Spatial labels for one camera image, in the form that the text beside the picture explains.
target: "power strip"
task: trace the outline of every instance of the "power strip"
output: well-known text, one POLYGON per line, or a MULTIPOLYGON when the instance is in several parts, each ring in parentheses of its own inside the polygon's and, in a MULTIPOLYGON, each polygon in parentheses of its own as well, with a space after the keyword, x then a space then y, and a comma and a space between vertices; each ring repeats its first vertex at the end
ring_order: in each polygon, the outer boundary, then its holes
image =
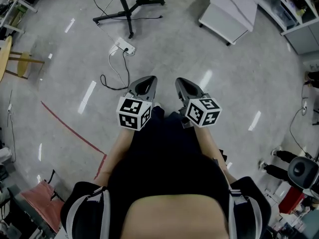
POLYGON ((124 41, 122 38, 116 40, 115 45, 118 46, 121 50, 125 50, 126 48, 128 51, 126 52, 128 55, 134 55, 135 47, 130 45, 128 42, 124 41))

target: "gray floor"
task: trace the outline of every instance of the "gray floor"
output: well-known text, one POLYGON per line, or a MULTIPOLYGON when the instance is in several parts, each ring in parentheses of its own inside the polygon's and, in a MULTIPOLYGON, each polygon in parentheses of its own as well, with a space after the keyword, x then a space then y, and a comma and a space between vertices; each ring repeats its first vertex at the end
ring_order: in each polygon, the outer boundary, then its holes
MULTIPOLYGON (((111 0, 96 1, 105 8, 111 0)), ((261 187, 267 187, 258 160, 271 161, 270 151, 282 143, 300 153, 288 128, 301 105, 304 69, 277 26, 260 10, 254 31, 227 47, 207 28, 198 27, 198 18, 208 4, 209 0, 166 0, 165 6, 144 6, 133 18, 163 18, 134 21, 132 40, 128 40, 125 21, 104 21, 99 29, 92 18, 101 11, 92 0, 40 0, 35 5, 38 13, 28 12, 21 23, 26 33, 16 38, 13 50, 31 51, 34 58, 45 60, 45 65, 41 71, 32 65, 28 80, 5 75, 0 84, 0 125, 5 143, 13 150, 10 124, 6 127, 13 90, 14 165, 30 186, 48 178, 52 169, 68 188, 79 180, 91 181, 103 158, 53 117, 41 101, 104 153, 115 141, 120 130, 115 109, 124 91, 111 91, 100 83, 100 75, 105 74, 110 85, 121 86, 107 60, 113 46, 108 32, 113 39, 122 37, 136 47, 135 55, 126 57, 132 80, 158 77, 156 101, 162 103, 166 114, 181 108, 174 87, 177 77, 200 84, 211 75, 204 90, 218 100, 223 112, 210 130, 233 163, 230 172, 237 178, 252 176, 261 187), (65 33, 72 19, 74 24, 65 33), (79 114, 92 81, 97 84, 79 114), (249 131, 258 111, 260 119, 249 131)), ((119 10, 119 0, 113 0, 107 13, 119 10)), ((111 62, 126 82, 121 52, 116 52, 111 62)), ((15 71, 16 64, 9 62, 8 69, 15 71)), ((319 127, 311 126, 311 111, 316 93, 305 87, 305 95, 310 96, 310 112, 304 117, 298 114, 292 130, 297 141, 314 155, 319 127)))

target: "black stand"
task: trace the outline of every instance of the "black stand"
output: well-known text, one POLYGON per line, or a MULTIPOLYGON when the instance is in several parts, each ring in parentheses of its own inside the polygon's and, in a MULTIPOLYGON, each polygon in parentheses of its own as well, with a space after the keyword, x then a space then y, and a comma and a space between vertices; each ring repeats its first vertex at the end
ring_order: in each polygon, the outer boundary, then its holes
POLYGON ((121 3, 122 3, 122 6, 124 8, 124 11, 120 11, 116 14, 111 14, 111 15, 108 15, 108 16, 101 16, 101 17, 97 17, 97 18, 94 18, 93 21, 99 25, 99 21, 101 20, 105 20, 105 19, 109 19, 109 18, 117 18, 117 17, 124 17, 126 16, 127 18, 127 21, 128 21, 128 24, 129 24, 129 29, 130 29, 130 36, 129 36, 129 39, 131 39, 133 36, 134 36, 134 33, 133 33, 133 30, 132 30, 132 20, 131 20, 131 15, 132 15, 132 12, 139 6, 141 5, 145 5, 145 4, 161 4, 161 5, 164 5, 165 4, 165 1, 164 0, 136 0, 136 4, 131 8, 129 9, 129 6, 126 2, 126 0, 120 0, 121 3))

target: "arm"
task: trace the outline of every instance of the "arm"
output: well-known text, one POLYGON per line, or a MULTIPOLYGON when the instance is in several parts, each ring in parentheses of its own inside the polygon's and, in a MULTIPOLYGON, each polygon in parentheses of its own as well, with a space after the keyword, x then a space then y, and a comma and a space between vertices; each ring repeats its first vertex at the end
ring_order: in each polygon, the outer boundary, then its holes
POLYGON ((94 180, 96 185, 101 187, 108 185, 109 177, 114 167, 124 157, 131 146, 134 132, 134 130, 126 128, 121 130, 115 144, 101 167, 98 177, 94 180))
POLYGON ((209 129, 207 127, 197 127, 195 125, 194 128, 202 154, 209 158, 217 159, 218 164, 224 172, 229 184, 235 182, 236 179, 228 172, 225 160, 211 136, 209 129))

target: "person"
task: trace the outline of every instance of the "person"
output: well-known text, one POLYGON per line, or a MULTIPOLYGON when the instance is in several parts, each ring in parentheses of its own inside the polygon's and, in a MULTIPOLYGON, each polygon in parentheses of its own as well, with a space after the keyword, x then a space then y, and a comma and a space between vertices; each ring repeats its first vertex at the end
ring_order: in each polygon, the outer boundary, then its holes
POLYGON ((319 88, 319 72, 308 72, 305 73, 305 85, 310 87, 319 88))
POLYGON ((251 227, 263 234, 271 215, 264 195, 250 177, 230 175, 208 128, 183 129, 182 119, 164 118, 156 104, 141 131, 121 130, 94 183, 75 184, 61 210, 70 239, 234 238, 230 186, 258 206, 234 212, 237 238, 255 238, 245 234, 251 227))
MULTIPOLYGON (((273 149, 271 151, 272 156, 279 157, 282 161, 286 163, 290 163, 295 157, 298 157, 297 155, 292 154, 289 151, 285 151, 282 149, 281 146, 273 149)), ((259 170, 263 172, 267 172, 268 174, 276 177, 277 179, 283 180, 288 182, 291 186, 295 188, 299 188, 288 176, 288 171, 285 169, 282 169, 280 167, 277 167, 275 165, 269 165, 265 163, 263 159, 261 159, 258 163, 259 165, 259 170)))

